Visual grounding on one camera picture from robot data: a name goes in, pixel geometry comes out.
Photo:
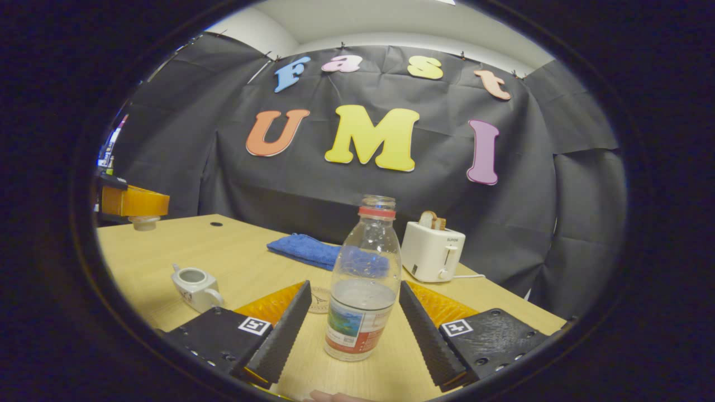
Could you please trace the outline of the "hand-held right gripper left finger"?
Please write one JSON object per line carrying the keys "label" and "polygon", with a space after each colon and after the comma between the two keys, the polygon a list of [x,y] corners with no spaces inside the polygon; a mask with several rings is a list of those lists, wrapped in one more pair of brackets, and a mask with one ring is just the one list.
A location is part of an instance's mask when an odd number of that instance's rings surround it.
{"label": "hand-held right gripper left finger", "polygon": [[236,310],[211,307],[163,339],[214,372],[268,390],[283,373],[311,291],[302,281]]}

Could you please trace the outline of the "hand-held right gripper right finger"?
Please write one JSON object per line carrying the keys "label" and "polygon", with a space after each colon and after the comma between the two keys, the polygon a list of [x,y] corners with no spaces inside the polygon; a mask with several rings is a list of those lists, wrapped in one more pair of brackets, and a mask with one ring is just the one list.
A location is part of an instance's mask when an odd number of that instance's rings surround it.
{"label": "hand-held right gripper right finger", "polygon": [[444,393],[497,374],[549,338],[503,309],[478,312],[409,281],[401,282],[399,301],[432,382]]}

